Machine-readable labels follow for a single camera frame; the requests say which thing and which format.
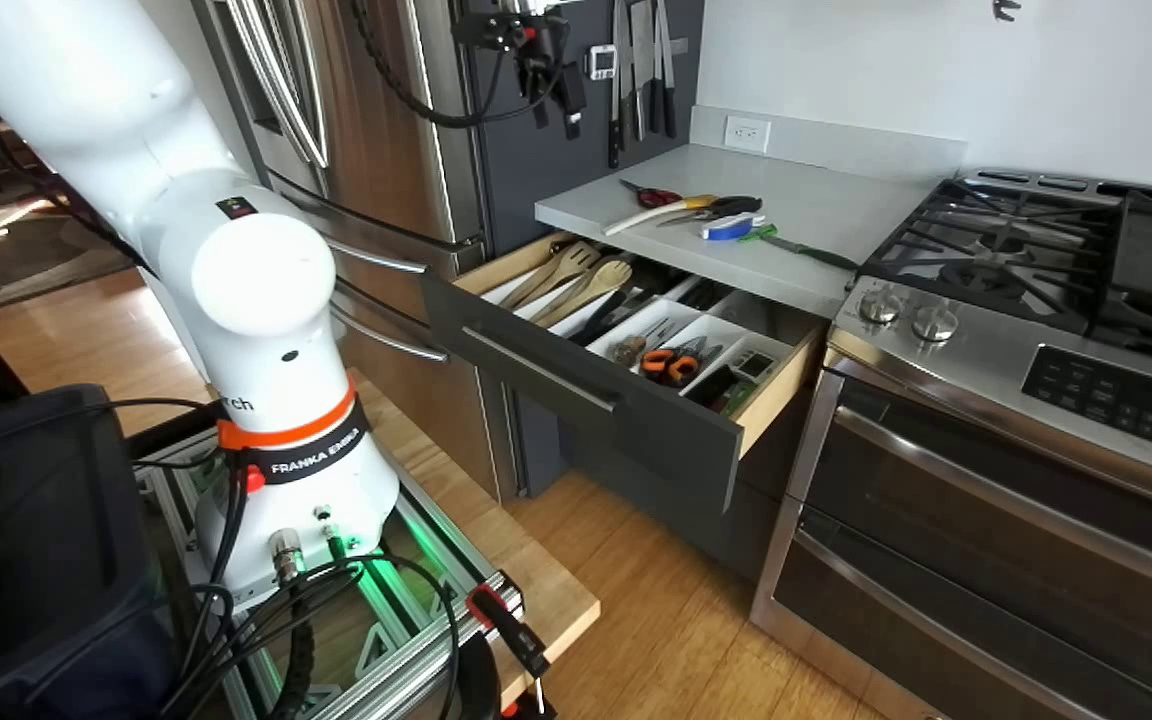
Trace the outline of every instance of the wall outlet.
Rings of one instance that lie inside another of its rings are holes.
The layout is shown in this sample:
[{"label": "wall outlet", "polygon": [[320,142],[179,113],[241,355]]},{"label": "wall outlet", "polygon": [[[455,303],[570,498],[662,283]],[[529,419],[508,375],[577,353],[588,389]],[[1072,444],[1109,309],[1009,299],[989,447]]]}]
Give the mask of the wall outlet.
[{"label": "wall outlet", "polygon": [[774,149],[774,122],[765,117],[730,117],[725,144],[739,154],[769,156]]}]

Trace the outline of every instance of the wooden floor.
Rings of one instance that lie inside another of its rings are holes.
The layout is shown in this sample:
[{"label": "wooden floor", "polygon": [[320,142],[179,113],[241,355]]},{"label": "wooden floor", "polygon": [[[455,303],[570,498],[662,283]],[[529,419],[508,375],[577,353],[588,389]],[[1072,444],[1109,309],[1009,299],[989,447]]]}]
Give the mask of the wooden floor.
[{"label": "wooden floor", "polygon": [[[133,272],[0,309],[0,353],[29,389],[90,379],[110,396],[206,396]],[[406,447],[406,464],[461,474],[387,402],[363,402],[382,441]],[[605,599],[602,625],[544,681],[566,718],[869,718],[743,622],[743,586],[595,480],[572,474],[508,511]]]}]

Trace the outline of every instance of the cabinet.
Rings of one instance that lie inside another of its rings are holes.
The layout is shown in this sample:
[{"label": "cabinet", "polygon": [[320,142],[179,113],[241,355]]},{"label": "cabinet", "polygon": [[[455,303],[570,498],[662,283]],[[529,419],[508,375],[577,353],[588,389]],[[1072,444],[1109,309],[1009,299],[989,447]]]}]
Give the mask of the cabinet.
[{"label": "cabinet", "polygon": [[[622,262],[632,270],[629,288],[640,288],[617,324],[572,340],[602,303],[622,299],[617,294],[544,320],[579,283],[579,272],[504,309],[520,283],[577,244],[588,240],[544,237],[461,279],[427,277],[434,333],[452,355],[535,405],[532,430],[520,432],[558,437],[560,464],[602,478],[721,564],[751,577],[781,492],[759,478],[784,480],[784,474],[743,470],[788,464],[794,419],[784,410],[816,366],[819,320],[602,244],[588,244],[595,262],[585,272]],[[644,349],[694,355],[698,371],[649,379]]]}]

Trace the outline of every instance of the white wall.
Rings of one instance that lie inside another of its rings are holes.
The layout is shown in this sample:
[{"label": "white wall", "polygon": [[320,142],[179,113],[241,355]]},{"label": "white wall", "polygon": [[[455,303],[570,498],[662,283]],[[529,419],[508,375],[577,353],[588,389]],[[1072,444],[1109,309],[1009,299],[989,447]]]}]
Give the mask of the white wall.
[{"label": "white wall", "polygon": [[1152,0],[707,0],[701,103],[1152,182]]}]

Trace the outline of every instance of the kitchen drawer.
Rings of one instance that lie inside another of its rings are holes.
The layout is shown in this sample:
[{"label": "kitchen drawer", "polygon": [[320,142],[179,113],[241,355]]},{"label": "kitchen drawer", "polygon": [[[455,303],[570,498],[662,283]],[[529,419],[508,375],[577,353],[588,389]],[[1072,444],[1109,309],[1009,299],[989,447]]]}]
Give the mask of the kitchen drawer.
[{"label": "kitchen drawer", "polygon": [[[577,240],[544,237],[461,279],[427,277],[427,314],[442,343],[553,410],[566,430],[577,430],[585,441],[632,458],[678,492],[690,492],[698,510],[730,511],[738,464],[802,394],[814,349],[819,343],[819,324],[707,279],[681,279],[594,343],[570,337],[602,299],[553,330],[532,320],[566,288],[520,309],[501,309],[514,283],[529,279],[529,272],[570,244]],[[658,337],[651,349],[698,349],[698,340],[713,349],[683,389],[651,386],[632,359],[617,359],[613,353],[624,349],[622,340],[644,340],[662,324],[673,324],[673,333]],[[733,405],[733,414],[694,402],[713,371],[747,353],[774,359],[757,394]]]}]

